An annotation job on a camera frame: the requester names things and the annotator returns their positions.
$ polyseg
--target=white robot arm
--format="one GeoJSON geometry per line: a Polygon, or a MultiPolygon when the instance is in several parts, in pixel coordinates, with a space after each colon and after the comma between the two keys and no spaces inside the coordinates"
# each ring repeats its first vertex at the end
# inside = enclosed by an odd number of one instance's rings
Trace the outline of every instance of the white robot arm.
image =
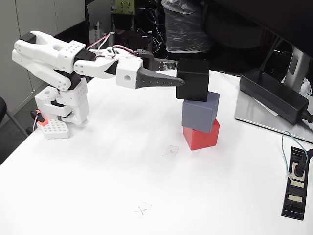
{"type": "Polygon", "coordinates": [[[132,89],[184,84],[182,79],[151,71],[160,69],[156,68],[160,61],[145,51],[133,52],[122,46],[100,51],[85,47],[80,42],[66,43],[38,31],[15,42],[12,60],[51,85],[35,96],[44,119],[37,126],[48,139],[69,138],[64,122],[80,125],[87,120],[86,76],[107,79],[114,77],[116,71],[116,84],[132,89]]]}

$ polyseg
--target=floor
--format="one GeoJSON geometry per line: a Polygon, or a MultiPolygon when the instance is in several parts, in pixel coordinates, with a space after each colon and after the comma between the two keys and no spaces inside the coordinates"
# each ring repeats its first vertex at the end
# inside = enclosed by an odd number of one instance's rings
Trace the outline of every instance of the floor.
{"type": "MultiPolygon", "coordinates": [[[[21,124],[23,129],[33,125],[33,119],[30,116],[30,111],[37,109],[35,99],[27,103],[14,117],[21,124]]],[[[0,164],[25,140],[25,136],[13,124],[8,121],[0,129],[0,164]]]]}

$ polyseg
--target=cube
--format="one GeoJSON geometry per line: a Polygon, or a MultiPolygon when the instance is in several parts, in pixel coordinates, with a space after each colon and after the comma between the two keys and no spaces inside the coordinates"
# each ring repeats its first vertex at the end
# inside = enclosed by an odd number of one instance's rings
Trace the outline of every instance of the cube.
{"type": "Polygon", "coordinates": [[[210,133],[212,131],[218,106],[220,94],[207,93],[207,101],[185,100],[182,108],[182,126],[193,130],[210,133]]]}
{"type": "Polygon", "coordinates": [[[184,127],[184,136],[191,150],[213,147],[217,144],[219,137],[220,124],[216,120],[214,122],[211,133],[205,133],[184,127]]]}
{"type": "Polygon", "coordinates": [[[185,85],[176,87],[177,99],[207,101],[210,78],[209,62],[181,59],[178,63],[177,77],[185,82],[185,85]]]}

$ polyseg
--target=black chair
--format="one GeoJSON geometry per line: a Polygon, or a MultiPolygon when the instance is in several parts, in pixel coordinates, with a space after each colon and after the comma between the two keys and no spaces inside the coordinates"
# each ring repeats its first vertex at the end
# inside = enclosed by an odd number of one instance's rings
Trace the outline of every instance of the black chair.
{"type": "Polygon", "coordinates": [[[17,122],[14,116],[7,110],[5,101],[0,97],[0,123],[2,122],[5,114],[11,119],[11,121],[16,125],[16,127],[22,132],[22,134],[28,137],[26,131],[21,127],[21,125],[17,122]]]}

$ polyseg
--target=power strip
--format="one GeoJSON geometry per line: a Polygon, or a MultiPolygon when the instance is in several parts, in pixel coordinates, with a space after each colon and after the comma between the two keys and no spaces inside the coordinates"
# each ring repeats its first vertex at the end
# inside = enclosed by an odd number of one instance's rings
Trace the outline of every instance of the power strip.
{"type": "Polygon", "coordinates": [[[282,216],[293,219],[303,220],[305,204],[307,201],[308,175],[307,167],[302,177],[297,177],[294,173],[295,167],[306,155],[302,149],[291,148],[289,172],[292,180],[288,178],[285,201],[283,205],[282,216]]]}

